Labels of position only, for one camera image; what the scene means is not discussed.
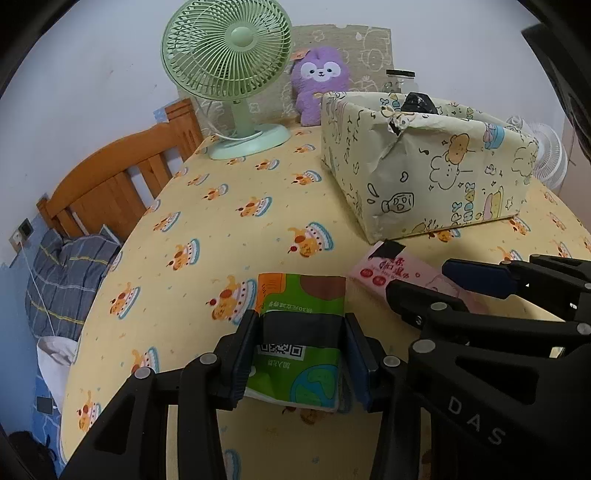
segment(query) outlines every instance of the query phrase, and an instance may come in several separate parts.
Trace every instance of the white cloth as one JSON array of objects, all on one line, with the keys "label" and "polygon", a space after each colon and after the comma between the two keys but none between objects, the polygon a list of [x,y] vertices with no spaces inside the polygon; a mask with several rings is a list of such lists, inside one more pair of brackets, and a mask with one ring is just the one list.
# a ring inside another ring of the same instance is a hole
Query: white cloth
[{"label": "white cloth", "polygon": [[74,340],[57,336],[41,337],[37,342],[39,370],[60,413],[77,346]]}]

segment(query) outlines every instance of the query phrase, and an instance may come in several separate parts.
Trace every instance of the purple plush toy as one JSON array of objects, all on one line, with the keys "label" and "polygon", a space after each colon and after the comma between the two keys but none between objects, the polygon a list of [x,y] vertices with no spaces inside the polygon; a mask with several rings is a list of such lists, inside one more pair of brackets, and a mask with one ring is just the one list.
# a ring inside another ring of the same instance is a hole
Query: purple plush toy
[{"label": "purple plush toy", "polygon": [[349,68],[336,48],[312,48],[294,63],[291,84],[297,94],[295,108],[301,113],[302,126],[320,125],[322,95],[349,90]]}]

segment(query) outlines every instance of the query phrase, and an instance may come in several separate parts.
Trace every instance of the qr code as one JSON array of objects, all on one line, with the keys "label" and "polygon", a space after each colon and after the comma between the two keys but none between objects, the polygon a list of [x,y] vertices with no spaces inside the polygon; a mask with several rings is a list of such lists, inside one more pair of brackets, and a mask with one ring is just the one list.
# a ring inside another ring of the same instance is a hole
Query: qr code
[{"label": "qr code", "polygon": [[289,345],[287,343],[267,343],[256,347],[262,355],[279,356],[291,360],[303,360],[306,347],[303,345]]}]

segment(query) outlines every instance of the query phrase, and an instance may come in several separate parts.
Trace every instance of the fan stand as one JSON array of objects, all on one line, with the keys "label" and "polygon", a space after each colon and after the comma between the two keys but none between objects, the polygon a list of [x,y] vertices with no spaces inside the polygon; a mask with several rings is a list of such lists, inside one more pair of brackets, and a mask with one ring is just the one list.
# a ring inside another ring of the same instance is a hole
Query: fan stand
[{"label": "fan stand", "polygon": [[283,125],[253,125],[248,111],[248,103],[235,100],[231,103],[236,136],[249,137],[257,132],[261,135],[250,140],[220,140],[207,148],[212,160],[228,160],[229,158],[246,157],[270,148],[277,147],[291,138],[291,132]]}]

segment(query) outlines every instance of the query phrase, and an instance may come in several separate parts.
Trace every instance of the green package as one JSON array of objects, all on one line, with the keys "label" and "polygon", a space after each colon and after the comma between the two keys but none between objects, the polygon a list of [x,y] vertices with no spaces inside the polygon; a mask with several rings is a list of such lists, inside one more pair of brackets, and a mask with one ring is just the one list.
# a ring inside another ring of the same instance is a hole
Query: green package
[{"label": "green package", "polygon": [[[256,309],[344,316],[345,278],[265,273],[258,277]],[[336,411],[340,350],[303,345],[259,345],[245,395],[292,407]]]}]

